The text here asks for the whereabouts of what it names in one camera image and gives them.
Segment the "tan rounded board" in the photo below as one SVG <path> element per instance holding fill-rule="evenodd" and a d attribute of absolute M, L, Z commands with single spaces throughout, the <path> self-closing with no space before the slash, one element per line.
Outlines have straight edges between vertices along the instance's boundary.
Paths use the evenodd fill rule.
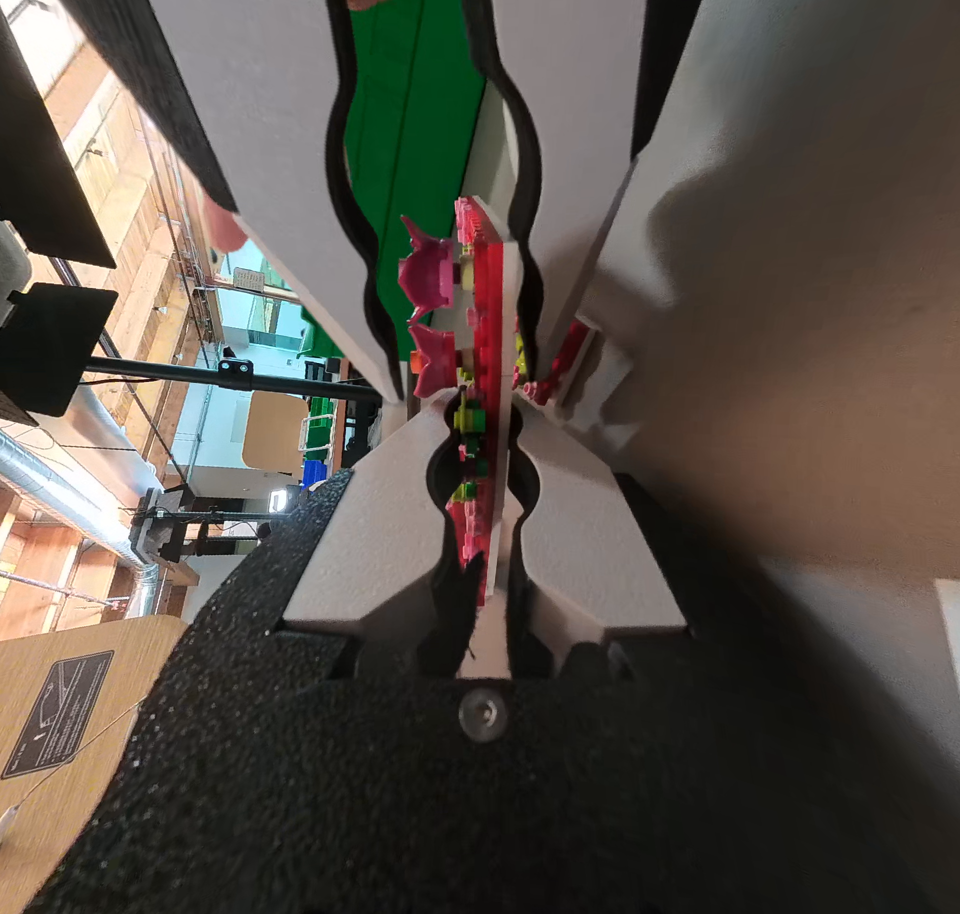
<path fill-rule="evenodd" d="M 304 464 L 302 425 L 309 415 L 306 400 L 293 394 L 251 394 L 242 447 L 246 467 L 299 477 Z"/>

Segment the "green storage bins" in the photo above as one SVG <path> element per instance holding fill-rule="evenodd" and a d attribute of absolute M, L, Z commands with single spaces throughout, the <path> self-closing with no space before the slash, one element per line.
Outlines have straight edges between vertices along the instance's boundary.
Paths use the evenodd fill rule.
<path fill-rule="evenodd" d="M 327 456 L 336 427 L 337 408 L 340 401 L 322 396 L 309 398 L 309 413 L 301 425 L 300 446 L 306 455 Z"/>

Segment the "magenta lego rose pink centre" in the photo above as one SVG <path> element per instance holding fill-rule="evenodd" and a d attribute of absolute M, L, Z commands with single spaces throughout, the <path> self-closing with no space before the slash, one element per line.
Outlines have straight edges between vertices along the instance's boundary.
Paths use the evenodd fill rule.
<path fill-rule="evenodd" d="M 406 215 L 401 221 L 412 251 L 398 262 L 398 284 L 413 306 L 409 317 L 409 323 L 413 323 L 435 310 L 453 307 L 454 268 L 459 254 L 454 239 L 431 236 Z"/>

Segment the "black clamp stand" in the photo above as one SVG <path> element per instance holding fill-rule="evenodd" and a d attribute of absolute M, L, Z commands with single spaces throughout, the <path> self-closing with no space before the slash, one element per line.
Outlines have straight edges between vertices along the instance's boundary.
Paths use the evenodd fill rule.
<path fill-rule="evenodd" d="M 270 534 L 273 519 L 246 510 L 243 500 L 198 497 L 186 485 L 149 488 L 132 514 L 129 543 L 141 560 L 165 565 L 244 555 Z"/>

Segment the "red arched lego assembly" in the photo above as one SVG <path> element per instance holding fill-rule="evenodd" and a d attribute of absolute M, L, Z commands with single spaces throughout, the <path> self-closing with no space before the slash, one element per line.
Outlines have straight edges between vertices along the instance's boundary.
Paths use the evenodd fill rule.
<path fill-rule="evenodd" d="M 483 559 L 476 595 L 476 607 L 482 609 L 497 575 L 523 270 L 517 244 L 482 200 L 459 199 L 455 220 L 462 291 L 471 296 L 465 311 L 471 342 L 464 349 L 470 357 L 458 368 L 460 396 L 452 421 L 461 482 L 446 509 L 455 524 L 461 566 Z"/>

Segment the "magenta lego rose orange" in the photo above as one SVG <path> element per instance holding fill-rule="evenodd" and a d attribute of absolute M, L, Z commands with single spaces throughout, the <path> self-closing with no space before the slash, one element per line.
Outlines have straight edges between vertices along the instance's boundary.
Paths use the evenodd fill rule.
<path fill-rule="evenodd" d="M 411 371 L 416 376 L 414 395 L 429 399 L 438 392 L 458 385 L 458 354 L 453 331 L 437 330 L 429 325 L 412 322 L 408 332 L 414 340 L 411 351 Z"/>

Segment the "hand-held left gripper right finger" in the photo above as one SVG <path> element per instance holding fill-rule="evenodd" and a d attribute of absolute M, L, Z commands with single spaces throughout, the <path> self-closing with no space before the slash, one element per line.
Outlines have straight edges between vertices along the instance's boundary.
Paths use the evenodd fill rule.
<path fill-rule="evenodd" d="M 580 645 L 688 628 L 617 477 L 531 403 L 510 413 L 507 650 L 514 678 L 561 673 Z"/>

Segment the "green panel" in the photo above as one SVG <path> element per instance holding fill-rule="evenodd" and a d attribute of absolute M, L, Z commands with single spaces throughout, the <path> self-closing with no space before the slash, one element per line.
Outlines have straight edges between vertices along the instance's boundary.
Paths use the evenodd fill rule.
<path fill-rule="evenodd" d="M 485 79 L 472 62 L 461 0 L 386 0 L 350 12 L 357 84 L 346 121 L 352 189 L 378 237 L 378 296 L 398 358 L 414 344 L 399 284 L 411 253 L 402 217 L 447 237 L 454 225 Z"/>

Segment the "black tripod pole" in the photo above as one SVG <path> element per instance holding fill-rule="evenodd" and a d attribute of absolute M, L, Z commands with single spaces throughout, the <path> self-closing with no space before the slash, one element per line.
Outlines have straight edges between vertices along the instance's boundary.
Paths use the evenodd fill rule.
<path fill-rule="evenodd" d="M 368 385 L 268 375 L 257 372 L 252 362 L 237 358 L 221 358 L 216 368 L 199 368 L 114 357 L 91 357 L 83 370 L 86 373 L 140 382 L 164 380 L 308 399 L 322 397 L 333 401 L 383 404 L 381 394 Z"/>

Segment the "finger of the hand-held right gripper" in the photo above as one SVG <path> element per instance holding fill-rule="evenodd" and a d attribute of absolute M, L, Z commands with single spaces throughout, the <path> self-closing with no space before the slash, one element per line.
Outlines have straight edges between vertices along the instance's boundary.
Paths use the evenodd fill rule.
<path fill-rule="evenodd" d="M 149 0 L 238 224 L 387 403 L 402 399 L 378 235 L 345 133 L 357 84 L 347 0 Z"/>
<path fill-rule="evenodd" d="M 506 223 L 533 378 L 549 373 L 632 172 L 647 0 L 462 0 L 471 59 L 506 104 Z"/>

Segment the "silver ventilation duct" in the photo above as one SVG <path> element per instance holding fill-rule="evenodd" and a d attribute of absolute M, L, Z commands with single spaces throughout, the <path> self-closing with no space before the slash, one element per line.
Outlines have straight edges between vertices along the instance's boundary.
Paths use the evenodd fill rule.
<path fill-rule="evenodd" d="M 32 452 L 13 436 L 13 428 L 27 430 L 28 416 L 2 395 L 2 484 L 60 524 L 109 551 L 134 579 L 126 618 L 144 618 L 156 611 L 161 591 L 161 569 L 144 560 L 131 545 L 129 526 L 119 517 L 119 505 L 101 502 L 90 490 L 94 479 L 82 468 L 69 468 Z"/>

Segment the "black flat plate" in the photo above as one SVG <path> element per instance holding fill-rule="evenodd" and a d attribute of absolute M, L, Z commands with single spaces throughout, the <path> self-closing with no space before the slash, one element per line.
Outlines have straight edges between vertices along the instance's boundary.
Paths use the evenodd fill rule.
<path fill-rule="evenodd" d="M 118 299 L 113 290 L 35 283 L 12 291 L 1 328 L 1 418 L 61 417 Z"/>

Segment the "wooden board with black label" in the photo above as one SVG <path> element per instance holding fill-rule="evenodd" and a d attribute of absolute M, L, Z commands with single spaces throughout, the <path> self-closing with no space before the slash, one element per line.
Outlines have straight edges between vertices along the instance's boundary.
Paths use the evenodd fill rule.
<path fill-rule="evenodd" d="M 2 641 L 3 913 L 24 911 L 90 820 L 184 632 L 155 615 Z"/>

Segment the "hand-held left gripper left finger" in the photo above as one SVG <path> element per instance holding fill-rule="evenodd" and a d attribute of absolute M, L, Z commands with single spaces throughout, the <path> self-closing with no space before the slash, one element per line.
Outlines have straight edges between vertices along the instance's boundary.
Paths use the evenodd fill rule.
<path fill-rule="evenodd" d="M 439 393 L 347 472 L 342 496 L 283 614 L 296 632 L 353 639 L 427 677 L 453 678 L 465 656 L 484 554 L 462 562 L 447 504 L 462 482 L 453 415 Z"/>

